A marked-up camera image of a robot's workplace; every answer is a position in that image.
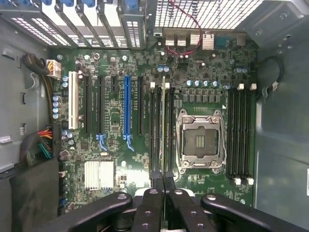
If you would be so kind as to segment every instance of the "cpu socket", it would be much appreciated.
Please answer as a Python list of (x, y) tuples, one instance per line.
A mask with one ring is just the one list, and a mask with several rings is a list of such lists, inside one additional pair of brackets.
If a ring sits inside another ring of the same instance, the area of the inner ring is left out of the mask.
[(220, 172), (226, 158), (223, 128), (220, 110), (211, 116), (193, 116), (180, 110), (176, 127), (176, 163), (180, 174), (192, 168)]

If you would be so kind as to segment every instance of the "motherboard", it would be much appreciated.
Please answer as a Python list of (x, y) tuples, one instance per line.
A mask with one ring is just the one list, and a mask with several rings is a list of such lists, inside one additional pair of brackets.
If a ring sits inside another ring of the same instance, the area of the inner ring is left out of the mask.
[(151, 51), (54, 50), (54, 122), (66, 212), (174, 173), (197, 197), (252, 205), (256, 45), (236, 40), (189, 56)]

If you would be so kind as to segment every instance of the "heatsink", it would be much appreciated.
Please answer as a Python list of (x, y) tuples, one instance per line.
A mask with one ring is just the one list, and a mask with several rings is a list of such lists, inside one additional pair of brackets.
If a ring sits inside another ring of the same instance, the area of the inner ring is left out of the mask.
[(114, 187), (113, 161), (87, 161), (84, 164), (85, 189), (94, 191)]
[(69, 129), (78, 128), (78, 73), (69, 72)]

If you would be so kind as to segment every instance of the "white pci slot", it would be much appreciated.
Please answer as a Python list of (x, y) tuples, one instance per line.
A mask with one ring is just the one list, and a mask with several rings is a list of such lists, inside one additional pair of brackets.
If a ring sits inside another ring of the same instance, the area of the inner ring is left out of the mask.
[(78, 128), (78, 73), (69, 72), (69, 129)]

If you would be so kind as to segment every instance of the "chipset heatsink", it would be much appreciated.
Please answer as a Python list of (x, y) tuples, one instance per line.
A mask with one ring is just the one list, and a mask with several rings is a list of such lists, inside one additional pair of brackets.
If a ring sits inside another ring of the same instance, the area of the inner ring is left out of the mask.
[(114, 187), (113, 161), (87, 161), (84, 164), (85, 189), (94, 191)]
[(176, 127), (176, 163), (180, 174), (192, 168), (220, 172), (226, 158), (223, 126), (220, 110), (211, 116), (192, 116), (180, 110)]

